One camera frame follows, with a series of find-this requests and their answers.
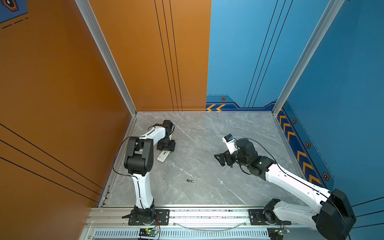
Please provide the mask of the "beige remote control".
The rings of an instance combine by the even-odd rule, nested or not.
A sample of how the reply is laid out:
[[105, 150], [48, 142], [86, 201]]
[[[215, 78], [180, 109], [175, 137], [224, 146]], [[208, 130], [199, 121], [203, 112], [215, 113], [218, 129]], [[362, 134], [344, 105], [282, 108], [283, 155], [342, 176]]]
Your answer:
[[169, 156], [169, 154], [171, 153], [171, 151], [167, 151], [167, 150], [163, 150], [160, 155], [157, 157], [157, 160], [161, 163], [163, 163], [167, 157]]

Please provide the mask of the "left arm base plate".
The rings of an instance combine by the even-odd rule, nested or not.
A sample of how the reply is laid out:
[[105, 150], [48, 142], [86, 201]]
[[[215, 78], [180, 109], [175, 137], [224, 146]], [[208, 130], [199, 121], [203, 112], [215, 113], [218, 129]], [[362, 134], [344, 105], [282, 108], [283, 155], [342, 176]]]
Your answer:
[[154, 226], [159, 224], [160, 226], [167, 226], [170, 219], [169, 209], [154, 209], [150, 210], [150, 213], [138, 208], [134, 208], [130, 213], [128, 221], [129, 226]]

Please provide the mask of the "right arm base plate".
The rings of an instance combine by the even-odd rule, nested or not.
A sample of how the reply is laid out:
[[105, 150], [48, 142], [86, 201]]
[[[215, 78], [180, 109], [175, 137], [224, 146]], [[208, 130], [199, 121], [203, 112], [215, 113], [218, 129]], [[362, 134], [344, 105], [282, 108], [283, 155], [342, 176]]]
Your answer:
[[290, 221], [281, 221], [271, 211], [265, 211], [264, 209], [249, 209], [248, 210], [250, 223], [252, 226], [264, 226], [264, 225], [291, 225]]

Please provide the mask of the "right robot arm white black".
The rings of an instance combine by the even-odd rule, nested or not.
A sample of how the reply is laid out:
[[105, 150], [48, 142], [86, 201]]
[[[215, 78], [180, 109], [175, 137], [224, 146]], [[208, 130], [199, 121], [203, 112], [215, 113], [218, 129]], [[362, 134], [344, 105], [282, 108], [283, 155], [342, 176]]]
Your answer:
[[305, 203], [300, 206], [272, 199], [262, 211], [249, 211], [252, 221], [280, 225], [277, 231], [280, 236], [288, 232], [284, 224], [293, 222], [317, 230], [327, 240], [351, 238], [350, 231], [357, 218], [344, 192], [314, 185], [284, 169], [273, 157], [260, 156], [252, 139], [237, 140], [229, 134], [222, 140], [228, 149], [214, 156], [221, 166], [246, 167], [245, 174], [275, 184]]

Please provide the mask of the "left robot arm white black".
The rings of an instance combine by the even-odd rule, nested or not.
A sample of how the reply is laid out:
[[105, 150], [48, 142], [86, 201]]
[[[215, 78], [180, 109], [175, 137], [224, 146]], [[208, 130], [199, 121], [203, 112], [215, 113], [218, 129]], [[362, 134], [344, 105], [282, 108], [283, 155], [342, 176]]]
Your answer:
[[161, 224], [160, 216], [156, 213], [155, 200], [151, 192], [150, 171], [154, 166], [154, 148], [159, 151], [173, 152], [176, 142], [172, 139], [174, 124], [164, 120], [161, 124], [149, 127], [148, 132], [141, 136], [129, 136], [122, 144], [126, 144], [123, 160], [126, 174], [119, 173], [114, 167], [114, 173], [129, 177], [133, 180], [136, 202], [130, 214], [123, 218], [130, 219], [133, 225]]

